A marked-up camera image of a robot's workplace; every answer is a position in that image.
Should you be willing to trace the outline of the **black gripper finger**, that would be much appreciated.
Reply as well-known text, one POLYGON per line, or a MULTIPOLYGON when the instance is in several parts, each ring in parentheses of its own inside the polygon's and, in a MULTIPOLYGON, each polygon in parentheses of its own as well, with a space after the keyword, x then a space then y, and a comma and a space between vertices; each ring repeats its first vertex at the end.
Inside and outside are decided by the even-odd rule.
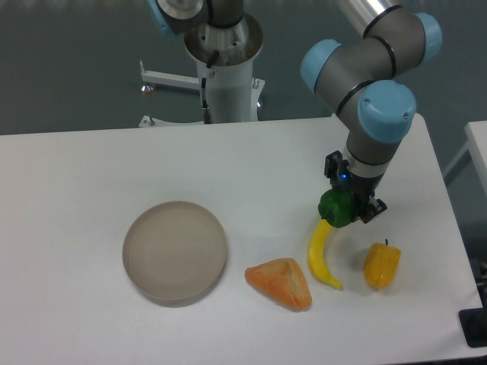
POLYGON ((334 151, 327 155, 324 164, 324 176, 328 179, 337 179, 342 162, 342 153, 340 151, 334 151))
POLYGON ((356 198, 355 215, 352 221, 361 221, 362 223, 367 224, 386 210, 387 205, 379 198, 375 198, 374 196, 356 198))

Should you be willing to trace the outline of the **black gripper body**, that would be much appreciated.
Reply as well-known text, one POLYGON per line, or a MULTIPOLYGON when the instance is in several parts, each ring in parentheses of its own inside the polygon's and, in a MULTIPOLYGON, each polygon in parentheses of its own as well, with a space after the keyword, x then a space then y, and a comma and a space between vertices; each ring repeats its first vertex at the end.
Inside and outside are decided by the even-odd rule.
POLYGON ((342 188, 358 198, 375 195, 380 182, 380 166, 367 165, 356 160, 348 151, 342 154, 342 165, 337 179, 328 179, 333 188, 342 188))

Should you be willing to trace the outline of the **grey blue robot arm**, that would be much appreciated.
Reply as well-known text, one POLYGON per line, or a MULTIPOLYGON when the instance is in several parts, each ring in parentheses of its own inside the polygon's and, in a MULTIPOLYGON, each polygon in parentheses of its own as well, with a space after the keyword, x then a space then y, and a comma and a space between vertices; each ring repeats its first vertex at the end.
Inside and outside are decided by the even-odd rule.
MULTIPOLYGON (((158 29, 182 35, 197 65, 197 88, 206 124, 248 122, 253 61, 263 31, 241 1, 151 1, 158 29)), ((397 75, 435 57, 442 46, 439 23, 411 14, 396 1, 341 1, 339 7, 361 35, 345 47, 321 40, 304 56, 305 84, 348 129, 342 151, 325 159, 330 189, 318 204, 333 227, 368 222, 386 210, 375 191, 416 112, 412 91, 397 75)))

